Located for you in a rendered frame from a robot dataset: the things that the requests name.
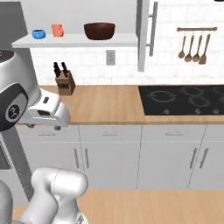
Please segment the white wall cabinet door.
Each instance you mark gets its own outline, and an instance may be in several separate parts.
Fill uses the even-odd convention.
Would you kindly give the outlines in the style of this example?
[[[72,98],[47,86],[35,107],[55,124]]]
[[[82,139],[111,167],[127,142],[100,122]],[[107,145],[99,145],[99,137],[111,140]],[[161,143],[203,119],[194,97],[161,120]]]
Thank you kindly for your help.
[[[149,18],[149,4],[150,0],[136,0],[136,36],[138,38],[137,69],[139,72],[144,71]]]

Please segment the wooden knife block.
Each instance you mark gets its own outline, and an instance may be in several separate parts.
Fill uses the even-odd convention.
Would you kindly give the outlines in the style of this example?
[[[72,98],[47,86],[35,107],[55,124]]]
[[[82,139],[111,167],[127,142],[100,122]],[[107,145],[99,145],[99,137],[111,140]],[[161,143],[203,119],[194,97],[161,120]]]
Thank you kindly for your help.
[[[73,91],[75,89],[75,82],[70,71],[68,71],[66,74],[64,74],[64,72],[61,72],[60,76],[56,77],[55,80],[56,80],[56,83],[58,86],[58,92],[60,95],[73,94]]]

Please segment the small wooden spoon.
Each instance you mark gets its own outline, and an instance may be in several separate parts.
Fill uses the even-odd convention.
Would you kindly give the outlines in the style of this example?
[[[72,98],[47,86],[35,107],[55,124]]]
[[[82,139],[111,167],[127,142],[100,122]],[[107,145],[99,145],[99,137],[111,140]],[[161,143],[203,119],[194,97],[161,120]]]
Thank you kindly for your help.
[[[184,56],[185,56],[185,53],[184,53],[185,43],[186,43],[186,35],[183,37],[182,48],[181,48],[181,51],[180,51],[179,54],[178,54],[178,57],[179,57],[180,59],[183,59]]]

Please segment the grey tall cabinet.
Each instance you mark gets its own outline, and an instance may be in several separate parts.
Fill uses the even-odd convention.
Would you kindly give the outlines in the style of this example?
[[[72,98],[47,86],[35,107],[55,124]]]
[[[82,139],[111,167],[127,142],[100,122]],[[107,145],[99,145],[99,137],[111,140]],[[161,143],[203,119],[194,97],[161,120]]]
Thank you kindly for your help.
[[[20,2],[0,1],[0,185],[16,206],[26,205],[32,195],[32,172],[16,124],[35,97],[37,86],[31,53],[12,43],[27,35]]]

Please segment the blue bowl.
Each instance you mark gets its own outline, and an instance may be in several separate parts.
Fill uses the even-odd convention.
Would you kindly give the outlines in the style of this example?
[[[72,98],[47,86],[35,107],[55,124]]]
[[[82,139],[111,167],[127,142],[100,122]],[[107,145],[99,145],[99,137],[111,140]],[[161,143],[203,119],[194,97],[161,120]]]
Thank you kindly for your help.
[[[46,33],[44,30],[33,30],[32,37],[34,39],[44,39],[46,37]]]

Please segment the brown wooden bowl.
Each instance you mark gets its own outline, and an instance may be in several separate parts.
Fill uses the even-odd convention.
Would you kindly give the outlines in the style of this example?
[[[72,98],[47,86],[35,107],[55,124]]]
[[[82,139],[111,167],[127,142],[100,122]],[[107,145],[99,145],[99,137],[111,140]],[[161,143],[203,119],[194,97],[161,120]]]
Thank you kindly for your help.
[[[108,22],[96,22],[84,24],[84,32],[91,40],[112,39],[115,34],[116,25]]]

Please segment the black hob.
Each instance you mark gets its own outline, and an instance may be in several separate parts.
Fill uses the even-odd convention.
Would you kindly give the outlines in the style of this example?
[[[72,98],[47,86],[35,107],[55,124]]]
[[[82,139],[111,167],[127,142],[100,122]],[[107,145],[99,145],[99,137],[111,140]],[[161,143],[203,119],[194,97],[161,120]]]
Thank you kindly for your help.
[[[139,86],[146,116],[224,116],[224,85]]]

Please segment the grey wall socket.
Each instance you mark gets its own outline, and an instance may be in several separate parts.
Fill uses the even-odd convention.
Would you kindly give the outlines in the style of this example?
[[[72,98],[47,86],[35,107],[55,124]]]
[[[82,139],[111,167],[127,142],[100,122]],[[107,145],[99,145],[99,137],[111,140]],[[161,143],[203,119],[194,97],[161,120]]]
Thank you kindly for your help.
[[[106,65],[114,66],[116,64],[116,51],[115,50],[107,50],[106,51]]]

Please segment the grey drawer front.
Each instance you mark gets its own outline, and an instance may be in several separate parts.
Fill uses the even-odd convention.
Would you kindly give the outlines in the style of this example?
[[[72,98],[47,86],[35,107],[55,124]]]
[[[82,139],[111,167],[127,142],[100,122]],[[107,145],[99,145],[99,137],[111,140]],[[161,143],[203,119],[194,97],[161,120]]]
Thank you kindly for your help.
[[[143,142],[200,142],[205,125],[144,125]],[[166,136],[165,133],[181,133],[183,136]]]
[[[78,127],[69,125],[55,130],[53,126],[36,125],[28,128],[25,125],[16,126],[19,136],[27,142],[79,142],[80,135]],[[55,136],[39,136],[40,133],[55,133]]]
[[[207,125],[204,140],[208,142],[224,142],[224,125]]]
[[[82,142],[139,142],[141,140],[140,125],[81,125]]]

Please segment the black handled knife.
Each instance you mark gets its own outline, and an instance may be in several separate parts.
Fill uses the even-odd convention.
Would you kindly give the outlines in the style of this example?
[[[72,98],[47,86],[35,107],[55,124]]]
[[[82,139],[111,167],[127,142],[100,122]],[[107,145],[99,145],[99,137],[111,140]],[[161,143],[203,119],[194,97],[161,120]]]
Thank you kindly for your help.
[[[59,78],[60,77],[60,68],[58,66],[58,63],[57,62],[54,62],[53,63],[53,67],[54,67],[54,72],[56,74],[56,77]]]
[[[68,70],[67,70],[65,62],[61,62],[61,65],[63,67],[63,74],[65,75],[65,77],[68,77]]]

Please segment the white wall cabinet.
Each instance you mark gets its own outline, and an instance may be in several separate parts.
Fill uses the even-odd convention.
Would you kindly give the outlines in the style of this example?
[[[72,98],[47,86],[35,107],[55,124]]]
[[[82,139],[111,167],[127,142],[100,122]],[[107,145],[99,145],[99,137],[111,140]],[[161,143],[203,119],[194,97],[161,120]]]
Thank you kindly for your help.
[[[28,32],[44,30],[46,37],[27,34],[12,43],[15,48],[136,46],[137,0],[21,0]],[[109,40],[90,40],[84,24],[110,22],[115,34]],[[53,36],[53,24],[61,24],[62,37]]]

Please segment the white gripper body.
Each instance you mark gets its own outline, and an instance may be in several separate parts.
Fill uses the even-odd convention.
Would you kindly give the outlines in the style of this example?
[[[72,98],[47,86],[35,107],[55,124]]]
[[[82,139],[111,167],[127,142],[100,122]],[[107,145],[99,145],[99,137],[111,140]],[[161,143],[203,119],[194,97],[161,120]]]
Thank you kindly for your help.
[[[70,113],[61,101],[53,107],[48,103],[38,103],[29,107],[19,121],[26,124],[64,127],[70,123]]]

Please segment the wooden utensil rail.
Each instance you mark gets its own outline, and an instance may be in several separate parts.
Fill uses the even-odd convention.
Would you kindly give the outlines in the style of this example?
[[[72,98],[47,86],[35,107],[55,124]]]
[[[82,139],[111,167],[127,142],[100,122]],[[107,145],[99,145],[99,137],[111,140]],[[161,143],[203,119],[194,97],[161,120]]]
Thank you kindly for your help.
[[[178,27],[177,32],[217,31],[218,27]]]

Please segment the wooden spatula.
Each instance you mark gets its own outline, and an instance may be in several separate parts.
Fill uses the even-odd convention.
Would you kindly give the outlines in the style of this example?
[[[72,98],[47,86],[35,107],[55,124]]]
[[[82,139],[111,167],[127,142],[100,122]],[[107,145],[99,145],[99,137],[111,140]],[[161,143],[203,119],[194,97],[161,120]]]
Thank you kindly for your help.
[[[207,37],[206,37],[205,50],[204,50],[203,54],[201,55],[201,57],[199,58],[199,64],[200,65],[205,65],[206,64],[206,61],[207,61],[206,53],[207,53],[207,47],[208,47],[208,44],[209,44],[210,37],[211,37],[210,34],[208,34]]]

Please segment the orange cup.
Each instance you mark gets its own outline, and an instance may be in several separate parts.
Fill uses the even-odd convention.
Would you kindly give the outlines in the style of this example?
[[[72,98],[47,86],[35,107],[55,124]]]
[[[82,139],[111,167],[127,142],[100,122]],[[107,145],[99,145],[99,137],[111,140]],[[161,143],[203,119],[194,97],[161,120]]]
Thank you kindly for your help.
[[[64,30],[61,24],[52,25],[52,34],[54,37],[62,37],[64,35]]]

